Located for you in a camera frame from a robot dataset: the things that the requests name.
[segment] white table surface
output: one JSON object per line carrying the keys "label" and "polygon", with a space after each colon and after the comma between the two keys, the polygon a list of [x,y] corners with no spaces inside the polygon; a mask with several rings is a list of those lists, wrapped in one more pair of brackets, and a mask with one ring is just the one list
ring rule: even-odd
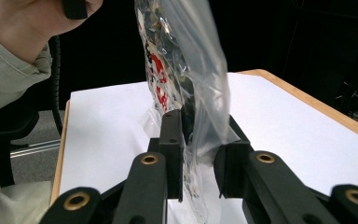
{"label": "white table surface", "polygon": [[[357,133],[262,77],[229,73],[228,81],[230,114],[255,150],[276,153],[304,184],[326,195],[338,184],[358,185]],[[72,92],[60,194],[79,186],[104,192],[124,180],[133,158],[147,150],[139,120],[151,106],[145,82]],[[207,185],[217,197],[215,183]],[[219,203],[210,207],[221,209],[211,214],[214,223],[244,223],[241,200],[207,203]],[[178,216],[169,212],[169,223],[181,223]]]}

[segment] sleeve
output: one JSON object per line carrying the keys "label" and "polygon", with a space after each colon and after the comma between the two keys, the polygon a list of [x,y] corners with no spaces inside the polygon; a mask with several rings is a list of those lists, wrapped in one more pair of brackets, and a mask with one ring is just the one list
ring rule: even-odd
{"label": "sleeve", "polygon": [[49,78],[51,63],[48,45],[34,64],[29,64],[0,44],[0,108],[19,99],[35,83]]}
{"label": "sleeve", "polygon": [[51,181],[0,187],[0,224],[37,224],[49,209]]}

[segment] table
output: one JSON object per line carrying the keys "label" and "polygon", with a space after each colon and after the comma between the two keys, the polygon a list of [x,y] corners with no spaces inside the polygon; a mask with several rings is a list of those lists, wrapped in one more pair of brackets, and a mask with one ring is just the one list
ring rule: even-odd
{"label": "table", "polygon": [[[231,89],[230,114],[251,140],[255,150],[266,150],[278,154],[307,186],[324,194],[329,194],[331,187],[336,184],[351,182],[358,185],[357,121],[337,112],[265,70],[230,73],[228,79]],[[139,92],[139,95],[136,93],[137,88],[146,86],[145,83],[131,85],[135,88],[131,93],[134,95],[129,96],[126,95],[128,93],[118,92],[118,94],[123,94],[119,97],[129,97],[128,100],[145,97],[145,90]],[[95,95],[92,94],[98,95],[99,91],[109,92],[110,89],[101,88],[75,92],[73,96],[76,99],[84,97],[85,101],[95,101]],[[129,116],[141,117],[151,106],[148,101],[138,103],[136,111],[130,111],[131,115]],[[71,96],[65,110],[52,202],[60,193],[78,185],[94,185],[92,187],[99,191],[109,188],[109,180],[106,178],[109,172],[102,168],[110,166],[107,163],[109,160],[104,160],[102,158],[104,155],[99,155],[99,153],[95,153],[96,156],[91,156],[90,152],[83,154],[82,157],[78,155],[82,153],[74,150],[74,147],[93,147],[90,141],[94,141],[96,147],[106,147],[105,142],[109,139],[107,137],[109,134],[105,132],[112,130],[111,127],[104,127],[104,130],[100,130],[98,122],[104,126],[107,120],[115,119],[116,112],[107,108],[108,105],[110,105],[108,102],[101,100],[87,108],[87,110],[92,110],[92,113],[83,114],[83,116],[93,117],[92,120],[79,118],[77,117],[79,114],[74,111],[78,112],[78,106],[81,105],[74,102]],[[119,107],[116,109],[121,110],[119,112],[121,114],[129,112]],[[134,121],[132,126],[136,126],[137,122]],[[132,131],[139,133],[142,130],[139,130],[138,127],[137,130]],[[147,141],[145,136],[128,139],[127,142],[138,150],[130,153],[129,157],[125,159],[130,160],[145,151]],[[128,168],[118,171],[118,173],[122,173],[118,174],[121,175],[121,177],[117,177],[118,179],[125,178],[126,169]],[[101,182],[101,176],[106,178],[105,182],[104,180]]]}

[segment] black chair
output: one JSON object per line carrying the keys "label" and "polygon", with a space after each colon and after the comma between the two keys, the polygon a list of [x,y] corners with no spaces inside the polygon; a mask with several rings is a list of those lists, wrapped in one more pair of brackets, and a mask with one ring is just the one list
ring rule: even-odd
{"label": "black chair", "polygon": [[[60,39],[54,36],[49,40],[50,51],[53,57],[51,74],[51,110],[59,134],[62,131],[62,122],[59,113],[59,78],[60,78]],[[1,187],[14,184],[11,169],[10,152],[19,147],[11,141],[26,137],[39,121],[39,111],[32,105],[12,103],[0,109],[0,185]]]}

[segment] packaged item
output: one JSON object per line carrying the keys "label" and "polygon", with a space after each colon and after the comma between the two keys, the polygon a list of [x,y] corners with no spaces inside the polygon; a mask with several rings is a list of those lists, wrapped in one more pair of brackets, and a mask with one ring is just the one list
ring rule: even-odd
{"label": "packaged item", "polygon": [[206,223],[199,162],[213,163],[219,146],[238,140],[229,127],[227,62],[207,0],[135,0],[145,71],[154,98],[144,118],[160,125],[162,115],[181,109],[184,189],[199,223]]}

